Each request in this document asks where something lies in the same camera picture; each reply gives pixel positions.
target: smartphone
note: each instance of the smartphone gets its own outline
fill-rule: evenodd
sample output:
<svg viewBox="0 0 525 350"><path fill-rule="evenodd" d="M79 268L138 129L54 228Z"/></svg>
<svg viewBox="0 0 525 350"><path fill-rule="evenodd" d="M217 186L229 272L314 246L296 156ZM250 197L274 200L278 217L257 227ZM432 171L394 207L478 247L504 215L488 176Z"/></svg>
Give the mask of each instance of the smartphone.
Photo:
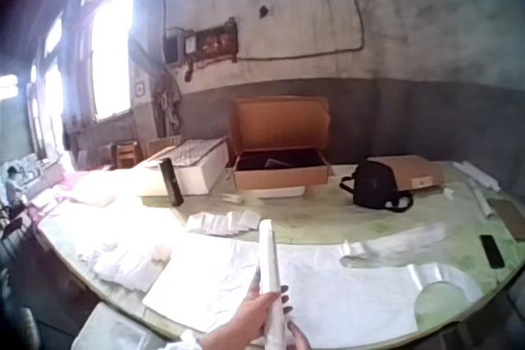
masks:
<svg viewBox="0 0 525 350"><path fill-rule="evenodd" d="M480 235L479 238L482 241L483 249L485 249L486 258L491 268L503 268L505 263L494 237L492 235Z"/></svg>

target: black bottle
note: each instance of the black bottle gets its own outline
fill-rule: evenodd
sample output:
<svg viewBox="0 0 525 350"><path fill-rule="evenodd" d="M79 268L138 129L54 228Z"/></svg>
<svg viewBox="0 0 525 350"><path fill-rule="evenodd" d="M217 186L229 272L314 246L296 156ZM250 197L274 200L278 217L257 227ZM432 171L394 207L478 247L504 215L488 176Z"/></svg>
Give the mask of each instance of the black bottle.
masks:
<svg viewBox="0 0 525 350"><path fill-rule="evenodd" d="M182 198L182 193L180 192L179 184L175 177L171 159L169 157L162 159L158 166L161 169L162 178L164 178L164 184L166 185L167 195L170 198L171 205L173 207L179 207L184 202L184 199Z"/></svg>

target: black bag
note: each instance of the black bag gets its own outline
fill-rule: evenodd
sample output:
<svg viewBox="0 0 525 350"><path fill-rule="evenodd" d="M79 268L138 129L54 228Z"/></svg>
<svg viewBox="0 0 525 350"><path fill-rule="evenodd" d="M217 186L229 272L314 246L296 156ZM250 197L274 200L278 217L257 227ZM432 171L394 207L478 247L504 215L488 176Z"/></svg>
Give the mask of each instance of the black bag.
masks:
<svg viewBox="0 0 525 350"><path fill-rule="evenodd" d="M349 180L354 180L353 189L345 184ZM341 179L339 187L354 195L355 205L365 208L405 212L413 205L411 193L398 191L394 171L377 161L360 164L352 176ZM399 206L401 198L408 199L406 207ZM391 202L391 207L386 206L388 202Z"/></svg>

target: human hand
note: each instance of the human hand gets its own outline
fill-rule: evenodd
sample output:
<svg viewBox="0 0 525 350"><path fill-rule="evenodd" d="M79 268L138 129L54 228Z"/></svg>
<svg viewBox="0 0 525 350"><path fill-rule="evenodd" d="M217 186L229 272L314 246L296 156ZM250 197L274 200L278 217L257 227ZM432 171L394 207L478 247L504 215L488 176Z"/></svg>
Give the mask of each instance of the human hand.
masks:
<svg viewBox="0 0 525 350"><path fill-rule="evenodd" d="M288 329L294 336L295 344L286 346L286 350L312 350L310 342L304 336L303 331L293 321L288 323Z"/></svg>
<svg viewBox="0 0 525 350"><path fill-rule="evenodd" d="M230 322L223 325L201 340L203 350L244 350L250 342L263 336L263 328L272 304L279 298L279 293L260 294L260 271L257 270L249 286L248 293L237 308ZM288 286L281 287L281 293ZM282 297L282 303L288 302L288 296ZM285 307L288 313L292 307Z"/></svg>

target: green table surface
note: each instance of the green table surface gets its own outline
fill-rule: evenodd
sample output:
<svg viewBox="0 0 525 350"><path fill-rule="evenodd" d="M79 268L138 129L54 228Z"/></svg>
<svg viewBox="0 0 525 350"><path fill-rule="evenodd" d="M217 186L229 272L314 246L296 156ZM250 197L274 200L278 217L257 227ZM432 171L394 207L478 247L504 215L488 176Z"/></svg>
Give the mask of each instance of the green table surface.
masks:
<svg viewBox="0 0 525 350"><path fill-rule="evenodd" d="M354 166L333 166L333 176L328 184L308 188L305 195L299 198L258 199L246 192L242 193L242 204L223 202L223 193L238 193L235 191L231 170L226 169L209 195L185 197L185 203L176 209L171 207L168 199L164 197L135 198L126 195L119 196L118 200L126 201L127 212L131 212L133 206L148 207L151 212L156 212L155 214L169 211L178 219L181 227L189 215L201 211L216 214L244 209L257 211L262 218L272 219L278 243L291 244L338 244L344 241L352 243L395 234L417 226L442 223L446 228L446 236L445 240L439 243L415 251L396 253L380 260L354 261L352 264L370 268L434 261L450 264L470 274L479 284L484 298L471 305L463 292L451 284L429 286L419 296L414 311L418 332L374 346L387 348L438 330L441 326L453 320L460 320L482 307L525 261L524 243L514 241L497 215L489 219L484 217L463 174L448 163L440 163L440 166L445 175L445 187L454 191L453 200L449 200L439 188L422 190L414 193L413 208L401 214L368 210L356 207L352 203L351 196L342 191L338 183L341 176L352 174ZM509 199L523 212L523 208L504 193L496 194L488 190L483 190L483 193L488 198ZM93 209L93 215L89 218L81 215L71 220L68 216L74 213L65 210L61 215L46 217L39 226L45 242L56 251L80 282L90 287L104 301L161 334L173 338L179 336L187 327L146 308L142 304L144 293L104 282L89 271L84 263L78 261L75 244L79 239L85 238L89 228L99 225L97 217L94 216L97 216L96 210L100 208L85 209ZM494 236L504 257L505 268L492 270L489 267L479 240L480 234ZM236 238L258 241L258 235L254 232Z"/></svg>

